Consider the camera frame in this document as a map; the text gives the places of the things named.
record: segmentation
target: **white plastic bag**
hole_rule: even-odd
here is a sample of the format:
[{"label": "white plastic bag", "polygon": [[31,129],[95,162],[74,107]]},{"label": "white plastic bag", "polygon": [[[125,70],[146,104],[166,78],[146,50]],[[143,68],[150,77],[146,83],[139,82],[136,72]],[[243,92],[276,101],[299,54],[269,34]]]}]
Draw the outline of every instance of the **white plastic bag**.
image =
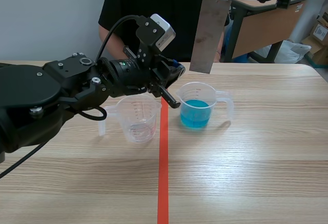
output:
[{"label": "white plastic bag", "polygon": [[[271,45],[256,50],[255,52],[263,57],[267,57],[270,51]],[[276,64],[295,64],[302,60],[305,54],[311,50],[311,46],[292,43],[284,40],[275,58]]]}]

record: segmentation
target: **measuring cup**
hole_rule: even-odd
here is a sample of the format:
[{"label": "measuring cup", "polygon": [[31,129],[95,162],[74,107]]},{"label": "measuring cup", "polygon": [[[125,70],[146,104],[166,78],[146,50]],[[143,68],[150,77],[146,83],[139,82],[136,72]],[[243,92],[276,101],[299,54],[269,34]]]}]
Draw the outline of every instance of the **measuring cup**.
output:
[{"label": "measuring cup", "polygon": [[[156,131],[156,113],[161,104],[155,99],[144,95],[133,95],[123,98],[114,106],[104,109],[108,117],[116,117],[126,138],[132,142],[148,142]],[[106,132],[106,121],[99,121],[99,135]]]},{"label": "measuring cup", "polygon": [[216,91],[210,85],[191,82],[182,86],[177,95],[182,104],[180,117],[183,124],[190,128],[202,128],[207,125],[217,102],[227,103],[227,118],[231,120],[234,102],[230,94]]}]

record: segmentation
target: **blue liquid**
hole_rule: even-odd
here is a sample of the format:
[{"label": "blue liquid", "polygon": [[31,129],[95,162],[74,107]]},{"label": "blue liquid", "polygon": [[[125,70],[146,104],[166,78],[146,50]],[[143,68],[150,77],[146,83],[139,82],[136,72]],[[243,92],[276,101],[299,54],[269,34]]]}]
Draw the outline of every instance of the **blue liquid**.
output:
[{"label": "blue liquid", "polygon": [[[188,100],[188,105],[194,107],[205,108],[209,105],[201,100]],[[180,117],[183,124],[190,128],[202,128],[207,125],[211,117],[211,108],[208,109],[197,109],[189,107],[188,105],[182,104]]]}]

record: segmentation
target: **red tape line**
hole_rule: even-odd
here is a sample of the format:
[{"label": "red tape line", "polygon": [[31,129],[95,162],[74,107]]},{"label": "red tape line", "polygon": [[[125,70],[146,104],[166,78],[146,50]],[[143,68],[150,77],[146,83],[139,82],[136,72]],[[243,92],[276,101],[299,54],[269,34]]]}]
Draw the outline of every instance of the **red tape line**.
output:
[{"label": "red tape line", "polygon": [[169,105],[163,98],[161,103],[157,224],[169,224]]}]

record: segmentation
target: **rusty metal sheet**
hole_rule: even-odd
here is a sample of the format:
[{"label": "rusty metal sheet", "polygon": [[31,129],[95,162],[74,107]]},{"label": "rusty metal sheet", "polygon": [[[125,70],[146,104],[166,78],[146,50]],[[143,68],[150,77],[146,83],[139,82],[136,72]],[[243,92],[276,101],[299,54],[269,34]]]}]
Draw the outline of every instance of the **rusty metal sheet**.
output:
[{"label": "rusty metal sheet", "polygon": [[190,71],[206,74],[211,72],[230,4],[231,1],[228,0],[202,1]]}]

